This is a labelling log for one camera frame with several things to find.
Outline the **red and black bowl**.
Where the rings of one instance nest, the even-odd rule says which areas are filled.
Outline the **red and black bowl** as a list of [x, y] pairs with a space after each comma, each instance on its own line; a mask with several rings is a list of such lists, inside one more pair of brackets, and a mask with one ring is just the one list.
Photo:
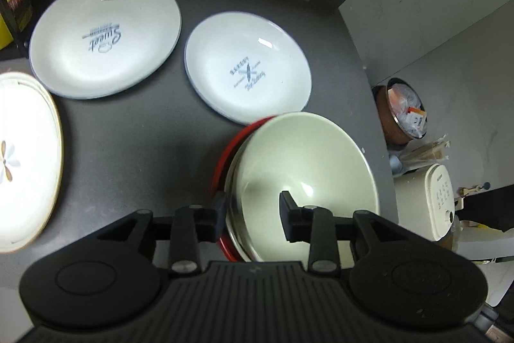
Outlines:
[[[227, 144], [222, 154], [220, 155], [216, 167], [213, 172], [210, 194], [214, 196], [217, 192], [223, 192], [225, 183], [228, 180], [229, 168], [235, 158], [241, 145], [257, 131], [264, 123], [267, 123], [272, 117], [262, 118], [255, 123], [244, 127], [240, 130]], [[243, 258], [240, 253], [236, 250], [233, 240], [230, 239], [228, 229], [225, 227], [223, 234], [221, 234], [219, 241], [219, 247], [225, 254], [226, 258], [231, 262], [242, 262]]]

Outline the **white bowl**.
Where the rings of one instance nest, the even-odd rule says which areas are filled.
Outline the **white bowl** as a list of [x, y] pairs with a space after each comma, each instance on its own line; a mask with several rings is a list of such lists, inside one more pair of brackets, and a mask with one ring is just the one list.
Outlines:
[[365, 156], [339, 125], [308, 112], [270, 119], [241, 145], [229, 168], [228, 234], [247, 262], [307, 263], [308, 245], [286, 240], [279, 196], [335, 216], [379, 213], [377, 184]]

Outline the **white Bakery plate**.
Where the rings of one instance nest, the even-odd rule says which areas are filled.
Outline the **white Bakery plate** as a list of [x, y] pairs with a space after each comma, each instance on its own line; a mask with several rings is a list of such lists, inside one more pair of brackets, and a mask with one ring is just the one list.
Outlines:
[[300, 112], [312, 91], [298, 43], [276, 23], [247, 12], [222, 12], [200, 22], [186, 41], [184, 64], [198, 96], [244, 125]]

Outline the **white Sweet plate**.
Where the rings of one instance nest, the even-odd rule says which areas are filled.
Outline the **white Sweet plate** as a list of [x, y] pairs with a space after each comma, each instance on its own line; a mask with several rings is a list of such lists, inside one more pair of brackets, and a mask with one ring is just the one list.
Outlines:
[[55, 0], [32, 32], [31, 70], [60, 97], [107, 97], [158, 70], [181, 24], [176, 0]]

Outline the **cream electric kettle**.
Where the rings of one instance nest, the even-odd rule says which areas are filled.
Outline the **cream electric kettle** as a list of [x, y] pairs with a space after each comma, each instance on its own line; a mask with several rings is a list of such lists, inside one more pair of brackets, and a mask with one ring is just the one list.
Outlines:
[[430, 241], [442, 239], [455, 219], [449, 171], [434, 164], [394, 180], [399, 225]]

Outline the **brown pot with packets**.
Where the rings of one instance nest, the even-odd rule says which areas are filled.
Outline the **brown pot with packets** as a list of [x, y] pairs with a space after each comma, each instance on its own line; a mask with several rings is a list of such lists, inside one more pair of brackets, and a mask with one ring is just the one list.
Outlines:
[[407, 82], [392, 77], [372, 91], [388, 146], [401, 149], [409, 142], [425, 137], [428, 113], [420, 96]]

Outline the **white gold-rimmed plate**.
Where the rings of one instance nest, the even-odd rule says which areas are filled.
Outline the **white gold-rimmed plate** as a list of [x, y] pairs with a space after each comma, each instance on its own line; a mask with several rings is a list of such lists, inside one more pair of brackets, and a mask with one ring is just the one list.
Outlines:
[[44, 230], [58, 199], [64, 140], [48, 91], [22, 72], [1, 75], [1, 252], [16, 252]]

